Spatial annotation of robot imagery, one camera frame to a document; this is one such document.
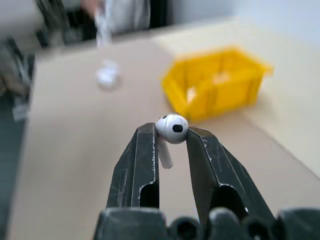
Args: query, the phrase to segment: hand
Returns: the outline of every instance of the hand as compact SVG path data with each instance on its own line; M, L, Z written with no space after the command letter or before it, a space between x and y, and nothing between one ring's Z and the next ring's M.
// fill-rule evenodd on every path
M81 7L92 17L95 17L97 8L99 7L100 0L82 0Z

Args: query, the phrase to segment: yellow plastic bin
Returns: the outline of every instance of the yellow plastic bin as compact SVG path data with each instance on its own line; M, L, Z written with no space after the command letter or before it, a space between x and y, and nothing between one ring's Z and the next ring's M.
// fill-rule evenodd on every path
M260 84L273 67L239 48L184 57L163 79L174 110L197 122L256 102Z

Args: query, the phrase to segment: earbud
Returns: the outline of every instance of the earbud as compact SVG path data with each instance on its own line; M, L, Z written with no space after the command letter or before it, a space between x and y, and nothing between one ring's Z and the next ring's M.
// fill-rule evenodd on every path
M169 153L167 142L171 144L180 144L187 138L188 121L177 114L169 114L155 124L158 134L158 156L164 169L170 169L173 162Z

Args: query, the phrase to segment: floor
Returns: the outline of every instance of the floor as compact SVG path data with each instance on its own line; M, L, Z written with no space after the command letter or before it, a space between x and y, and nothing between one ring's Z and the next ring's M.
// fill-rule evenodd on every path
M5 239L25 126L14 122L12 106L9 95L0 97L0 240Z

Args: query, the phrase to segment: person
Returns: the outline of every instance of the person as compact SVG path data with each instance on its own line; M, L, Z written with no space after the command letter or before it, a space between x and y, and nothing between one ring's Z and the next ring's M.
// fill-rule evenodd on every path
M97 41L108 42L113 35L145 30L150 24L150 0L82 0L81 6L95 21Z

